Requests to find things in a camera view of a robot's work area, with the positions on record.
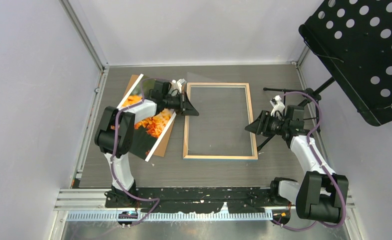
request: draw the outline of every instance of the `robotic arm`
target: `robotic arm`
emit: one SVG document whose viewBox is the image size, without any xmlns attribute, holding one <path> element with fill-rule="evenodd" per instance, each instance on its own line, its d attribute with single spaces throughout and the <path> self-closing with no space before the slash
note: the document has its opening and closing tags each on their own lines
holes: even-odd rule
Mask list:
<svg viewBox="0 0 392 240">
<path fill-rule="evenodd" d="M 312 136 L 308 136 L 309 130 L 304 129 L 303 107 L 289 105 L 285 116 L 282 116 L 281 111 L 285 106 L 281 98 L 276 96 L 271 99 L 271 104 L 273 105 L 272 112 L 263 110 L 253 123 L 245 127 L 245 130 L 265 137 L 282 136 L 288 148 L 296 155 L 305 173 L 302 184 L 292 179 L 275 178 L 271 182 L 271 201 L 276 204 L 283 204 L 286 201 L 294 203 L 297 215 L 301 219 L 339 223 L 343 208 L 346 206 L 342 206 L 336 188 L 332 185 L 324 168 L 338 184 L 344 202 L 346 202 L 349 188 L 346 176 L 336 174 L 327 165 L 315 145 L 315 140 Z M 313 151 L 316 152 L 320 161 L 317 160 Z M 322 188 L 325 188 L 328 194 L 321 194 Z"/>
<path fill-rule="evenodd" d="M 116 154 L 112 158 L 113 146 L 115 142 L 115 118 L 119 109 L 108 106 L 102 115 L 99 127 L 96 131 L 94 141 L 100 147 L 106 157 L 113 174 L 112 190 L 106 193 L 110 199 L 121 199 L 121 203 L 133 203 L 115 179 L 118 179 L 122 186 L 131 194 L 136 194 L 134 177 L 131 174 L 128 151 L 132 145 L 134 124 L 148 117 L 159 114 L 164 109 L 174 109 L 178 114 L 184 116 L 198 116 L 199 113 L 190 103 L 187 93 L 182 90 L 186 84 L 184 79 L 179 81 L 164 82 L 156 80 L 153 89 L 149 91 L 149 96 L 142 102 L 136 103 L 133 107 L 123 111 L 119 116 L 118 139 Z"/>
</svg>

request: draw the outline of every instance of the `white backdrop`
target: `white backdrop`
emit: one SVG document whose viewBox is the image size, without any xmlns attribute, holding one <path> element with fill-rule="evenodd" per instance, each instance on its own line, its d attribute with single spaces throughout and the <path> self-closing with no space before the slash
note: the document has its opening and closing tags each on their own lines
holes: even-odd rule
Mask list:
<svg viewBox="0 0 392 240">
<path fill-rule="evenodd" d="M 99 70 L 57 0 L 0 0 L 0 240 L 43 240 Z"/>
<path fill-rule="evenodd" d="M 307 86 L 331 77 L 311 52 L 303 63 Z M 371 126 L 335 82 L 321 94 L 321 134 L 331 165 L 346 175 L 367 240 L 392 239 L 392 122 Z"/>
<path fill-rule="evenodd" d="M 322 0 L 71 0 L 111 66 L 284 63 Z"/>
</svg>

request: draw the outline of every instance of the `wooden frame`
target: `wooden frame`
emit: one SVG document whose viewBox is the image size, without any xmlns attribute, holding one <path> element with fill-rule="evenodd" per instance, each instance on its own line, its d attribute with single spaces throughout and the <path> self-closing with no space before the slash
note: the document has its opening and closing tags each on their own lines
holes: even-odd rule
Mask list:
<svg viewBox="0 0 392 240">
<path fill-rule="evenodd" d="M 253 122 L 253 112 L 252 112 L 252 100 L 250 98 L 250 88 L 248 83 L 230 83 L 230 82 L 189 82 L 187 83 L 187 95 L 190 99 L 191 88 L 244 88 L 246 93 L 246 105 L 247 105 L 247 115 L 248 123 Z M 257 160 L 258 151 L 256 148 L 256 136 L 250 133 L 250 141 L 252 145 L 252 155 L 251 156 L 222 156 L 222 155 L 189 155 L 188 154 L 188 132 L 189 132 L 189 121 L 190 117 L 185 117 L 184 122 L 184 148 L 183 148 L 183 158 L 184 159 L 212 159 L 212 160 Z"/>
</svg>

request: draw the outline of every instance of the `black perforated panel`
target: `black perforated panel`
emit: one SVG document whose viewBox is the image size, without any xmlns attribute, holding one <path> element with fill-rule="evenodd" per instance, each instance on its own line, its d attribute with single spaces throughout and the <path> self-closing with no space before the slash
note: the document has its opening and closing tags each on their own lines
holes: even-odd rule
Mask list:
<svg viewBox="0 0 392 240">
<path fill-rule="evenodd" d="M 369 124 L 392 121 L 392 0 L 325 0 L 299 32 Z"/>
</svg>

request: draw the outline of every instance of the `brown cardboard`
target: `brown cardboard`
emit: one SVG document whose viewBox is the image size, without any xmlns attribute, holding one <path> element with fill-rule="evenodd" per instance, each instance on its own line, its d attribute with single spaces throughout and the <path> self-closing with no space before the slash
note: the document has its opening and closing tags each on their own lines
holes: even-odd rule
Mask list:
<svg viewBox="0 0 392 240">
<path fill-rule="evenodd" d="M 131 89 L 132 85 L 137 81 L 139 75 L 131 75 L 130 81 L 127 85 L 127 89 L 125 90 L 124 96 L 127 94 L 127 92 Z M 166 152 L 166 147 L 168 146 L 169 142 L 169 137 L 171 136 L 171 131 L 172 127 L 174 126 L 174 121 L 171 123 L 171 126 L 166 130 L 165 135 L 163 138 L 160 140 L 159 145 L 157 146 L 155 152 L 153 155 L 159 156 L 159 157 L 164 157 L 165 152 Z"/>
</svg>

